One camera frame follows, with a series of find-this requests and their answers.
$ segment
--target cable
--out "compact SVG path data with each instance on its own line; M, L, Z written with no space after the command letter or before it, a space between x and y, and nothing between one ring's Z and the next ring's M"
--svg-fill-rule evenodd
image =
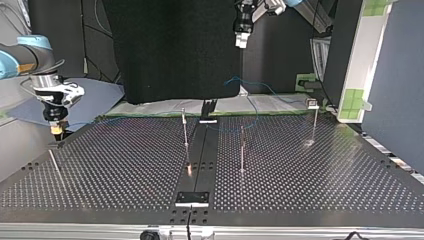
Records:
M314 40L314 38L315 38L315 20L316 20L316 17L317 17L317 12L318 12L318 7L319 7L320 2L321 2L321 0L317 0L317 4L316 4L316 6L315 6L315 11L314 11L314 19L312 20L312 41L313 41L313 40ZM321 80L321 78L320 78L320 76L319 76L319 74L318 74L318 65L317 65L317 63L316 63L317 61L315 61L316 56L315 56L315 51L314 51L314 48L313 48L313 47L312 47L312 51L311 51L311 52L312 52L312 58L313 58L314 66L315 66L315 68L316 68L316 70L317 70L317 74L316 74L316 76L317 76L317 80L318 80L318 82L321 84L322 91L324 92L325 97L326 97L326 98L328 99L328 101L330 102L331 107L334 109L334 111L335 111L336 113L338 113L336 106L334 106L333 102L331 101L330 97L329 97L329 96L328 96L328 94L327 94L327 91L325 91L324 83L323 83L323 81Z
M109 35L112 35L112 33L108 31L106 28L104 28L103 25L100 23L99 16L97 15L97 2L98 0L94 0L94 16L96 17L97 24L99 24L99 27L103 29L103 31L105 31Z
M355 232L355 231L349 233L349 235L347 235L347 237L345 239L335 239L335 240L351 240L355 235L361 240L370 240L369 238L362 237L361 234L359 234L358 232Z
M115 77L113 78L113 82L117 83L119 81L119 79L121 79L121 71L120 70L116 73Z
M287 101L284 98L280 97L268 84L266 83L261 83L261 82L250 82L250 81L246 81L246 80L242 80L237 76L234 76L233 78L231 78L230 80L224 82L224 86L227 86L229 83L234 82L234 81L240 81L242 83L248 84L248 85L260 85L260 86L265 86L268 88L269 91L272 92L272 94L274 94L274 96L276 96L278 99L280 99L281 101L285 102L285 103L295 103L295 102L300 102L303 103L303 101Z
M106 37L108 37L108 38L110 38L110 39L113 39L112 35L110 35L110 34L108 34L108 33L106 33L106 32L103 32L103 31L101 31L101 30L99 30L99 29L97 29L97 28L95 28L95 27L92 27L92 26L90 26L90 25L88 25L88 24L84 24L84 27L87 27L87 28L89 28L89 29L91 29L91 30L93 30L93 31L96 31L96 32L99 32L99 33L101 33L101 34L105 35Z
M187 225L186 225L186 229L187 229L187 240L191 240L190 218L191 218L191 208L190 208L190 213L188 214Z
M6 12L3 9L0 9L3 12L3 14L6 16L7 20L13 25L13 27L19 33L21 33L21 35L26 35L26 34L29 34L31 32L31 29L26 25L25 20L22 19L21 14L19 14L15 9L13 9L12 6L10 6L9 4L7 4L5 2L0 2L0 6L4 6L4 7L8 8L19 19L19 21L21 22L22 26L24 27L25 34L22 34L22 32L17 29L16 25L7 16Z
M255 120L253 122L251 122L249 125L243 127L244 129L249 129L249 128L253 128L258 123L258 121L259 121L259 112L258 112L258 109L256 108L255 104L253 104L252 100L249 98L249 96L246 96L246 98L250 102L250 104L252 105L252 107L255 109L255 115L256 115L256 118L255 118ZM210 128L210 129L212 129L212 130L219 131L219 132L238 133L238 132L241 131L241 126L238 129L234 129L234 128L233 129L231 129L231 128L214 128L214 127L212 127L210 125L207 125L207 127Z
M7 21L10 23L10 25L15 29L15 31L19 34L19 35L25 35L25 33L21 32L21 30L19 30L16 25L12 22L12 20L10 20L9 16L7 16L7 14L3 11L3 9L0 9L1 12L3 13L3 15L6 17Z
M108 82L113 83L113 81L108 76L106 76L106 74L104 74L102 70L100 70L100 68L87 55L85 58L97 69L97 71L99 71L100 80L102 79L102 76L104 76Z
M23 80L21 83L19 83L19 86L22 88L22 90L24 90L25 92L27 92L27 93L31 94L32 96L36 97L38 100L40 100L42 102L45 102L47 104L50 104L52 106L55 106L55 107L65 107L65 105L63 105L63 104L56 104L56 103L52 103L52 102L46 101L46 100L44 100L42 98L39 98L35 93L31 92L26 87L24 87L24 83L26 83L28 81L31 81L31 78L28 78L26 80Z

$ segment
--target metal base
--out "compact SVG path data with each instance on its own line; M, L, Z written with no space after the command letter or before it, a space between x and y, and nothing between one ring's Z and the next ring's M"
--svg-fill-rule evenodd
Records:
M0 222L424 228L424 186L344 124L314 115L129 118L88 127L0 184ZM209 207L178 208L178 192Z

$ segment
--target metal post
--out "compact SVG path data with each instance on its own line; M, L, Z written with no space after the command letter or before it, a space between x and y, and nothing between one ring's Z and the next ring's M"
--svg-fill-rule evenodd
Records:
M188 147L188 139L187 139L187 120L185 118L185 109L181 109L181 118L183 120L183 127L184 127L184 145L186 148Z
M244 148L246 146L246 138L244 133L244 127L241 126L241 148L240 148L240 170L244 172Z
M56 169L56 171L60 171L59 170L59 166L57 165L57 163L56 163L56 158L54 157L54 154L53 154L53 151L51 150L51 149L49 149L49 154L50 154L50 158L52 159L52 161L53 161L53 165L54 165L54 168Z
M319 110L318 108L315 109L314 130L315 130L315 127L317 126L318 110Z
M186 162L190 163L190 157L189 157L189 152L188 152L188 137L187 137L187 120L185 118L185 108L181 109L181 118L183 121L183 128L184 128L184 147L185 147L185 151L186 151ZM191 164L188 166L189 168L189 175L191 175Z

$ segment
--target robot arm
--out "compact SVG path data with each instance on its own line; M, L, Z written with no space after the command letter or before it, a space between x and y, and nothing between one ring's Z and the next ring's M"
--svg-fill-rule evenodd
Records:
M64 60L55 62L50 43L44 36L21 36L14 46L0 44L0 80L29 76L34 95L44 104L44 119L54 135L63 132L67 109L84 95L81 86L64 82L57 74L63 63Z
M303 0L235 0L237 17L233 23L236 34L236 46L247 47L247 40L253 33L253 24L265 13L271 16L280 15L286 10L286 5L295 7Z

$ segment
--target black curtain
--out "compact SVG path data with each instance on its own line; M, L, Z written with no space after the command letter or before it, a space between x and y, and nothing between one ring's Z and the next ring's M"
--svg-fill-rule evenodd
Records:
M238 94L234 0L103 0L128 102Z

